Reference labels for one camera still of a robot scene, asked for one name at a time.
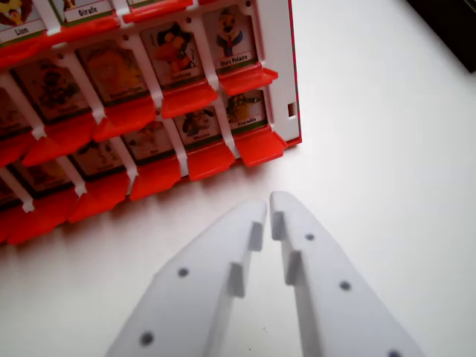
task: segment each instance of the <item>gripper jaw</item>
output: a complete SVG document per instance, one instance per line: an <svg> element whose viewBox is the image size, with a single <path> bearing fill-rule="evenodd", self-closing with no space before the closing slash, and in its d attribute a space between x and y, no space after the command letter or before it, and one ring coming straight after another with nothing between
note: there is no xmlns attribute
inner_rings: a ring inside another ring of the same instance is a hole
<svg viewBox="0 0 476 357"><path fill-rule="evenodd" d="M107 356L216 356L265 219L265 202L245 202L198 235L154 276Z"/></svg>
<svg viewBox="0 0 476 357"><path fill-rule="evenodd" d="M271 231L294 286L304 357L423 357L328 231L293 195L271 195Z"/></svg>

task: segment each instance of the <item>black object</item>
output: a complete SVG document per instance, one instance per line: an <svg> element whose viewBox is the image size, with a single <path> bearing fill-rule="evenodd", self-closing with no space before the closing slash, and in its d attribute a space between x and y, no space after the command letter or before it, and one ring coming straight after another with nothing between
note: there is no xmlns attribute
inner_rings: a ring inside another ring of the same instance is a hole
<svg viewBox="0 0 476 357"><path fill-rule="evenodd" d="M476 0L407 0L470 71L476 71Z"/></svg>

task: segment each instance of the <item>white table surface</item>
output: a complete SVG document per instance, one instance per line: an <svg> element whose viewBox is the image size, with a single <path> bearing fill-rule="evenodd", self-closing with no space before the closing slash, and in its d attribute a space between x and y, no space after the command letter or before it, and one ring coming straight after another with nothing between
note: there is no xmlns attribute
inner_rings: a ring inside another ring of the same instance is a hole
<svg viewBox="0 0 476 357"><path fill-rule="evenodd" d="M168 259L273 190L315 213L428 356L475 355L476 75L403 0L294 3L303 143L1 247L0 356L103 356ZM247 293L222 355L299 356L269 228Z"/></svg>

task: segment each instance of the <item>character card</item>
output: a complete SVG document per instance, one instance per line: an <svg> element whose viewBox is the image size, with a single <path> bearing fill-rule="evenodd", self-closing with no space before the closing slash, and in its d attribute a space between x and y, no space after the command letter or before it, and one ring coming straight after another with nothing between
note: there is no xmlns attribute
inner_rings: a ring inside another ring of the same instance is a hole
<svg viewBox="0 0 476 357"><path fill-rule="evenodd" d="M225 96L226 114L233 135L265 126L268 123L263 92L257 89Z"/></svg>
<svg viewBox="0 0 476 357"><path fill-rule="evenodd" d="M85 181L125 170L123 163L111 142L89 141L74 154L68 156Z"/></svg>
<svg viewBox="0 0 476 357"><path fill-rule="evenodd" d="M122 136L122 140L137 165L175 154L169 135L160 121L148 123L137 132L128 132Z"/></svg>
<svg viewBox="0 0 476 357"><path fill-rule="evenodd" d="M160 1L163 1L163 0L127 0L127 4L129 4L130 8L134 9L136 7L153 4L154 2L160 2Z"/></svg>
<svg viewBox="0 0 476 357"><path fill-rule="evenodd" d="M0 178L0 210L6 210L22 203L15 193Z"/></svg>
<svg viewBox="0 0 476 357"><path fill-rule="evenodd" d="M113 106L149 94L131 50L109 39L76 50L104 106Z"/></svg>
<svg viewBox="0 0 476 357"><path fill-rule="evenodd" d="M56 160L32 167L25 167L18 160L7 168L34 199L73 187L73 183Z"/></svg>
<svg viewBox="0 0 476 357"><path fill-rule="evenodd" d="M251 18L238 5L205 13L203 24L217 74L258 61Z"/></svg>
<svg viewBox="0 0 476 357"><path fill-rule="evenodd" d="M46 124L91 111L71 72L49 59L22 65L11 74Z"/></svg>
<svg viewBox="0 0 476 357"><path fill-rule="evenodd" d="M0 47L38 36L45 29L33 0L0 1Z"/></svg>
<svg viewBox="0 0 476 357"><path fill-rule="evenodd" d="M112 14L109 0L49 0L61 25L74 26Z"/></svg>
<svg viewBox="0 0 476 357"><path fill-rule="evenodd" d="M163 90L205 78L195 39L179 24L168 24L141 32L155 74Z"/></svg>
<svg viewBox="0 0 476 357"><path fill-rule="evenodd" d="M0 88L0 140L12 138L30 130L30 124L19 112L10 95Z"/></svg>
<svg viewBox="0 0 476 357"><path fill-rule="evenodd" d="M222 132L212 106L173 118L173 121L187 150L222 140Z"/></svg>

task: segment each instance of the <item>guess who game board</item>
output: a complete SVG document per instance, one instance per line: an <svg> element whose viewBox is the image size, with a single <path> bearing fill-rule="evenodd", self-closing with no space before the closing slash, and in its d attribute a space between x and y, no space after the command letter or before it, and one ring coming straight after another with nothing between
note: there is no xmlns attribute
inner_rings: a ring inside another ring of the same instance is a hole
<svg viewBox="0 0 476 357"><path fill-rule="evenodd" d="M292 1L0 0L0 104L12 244L264 164L301 142Z"/></svg>

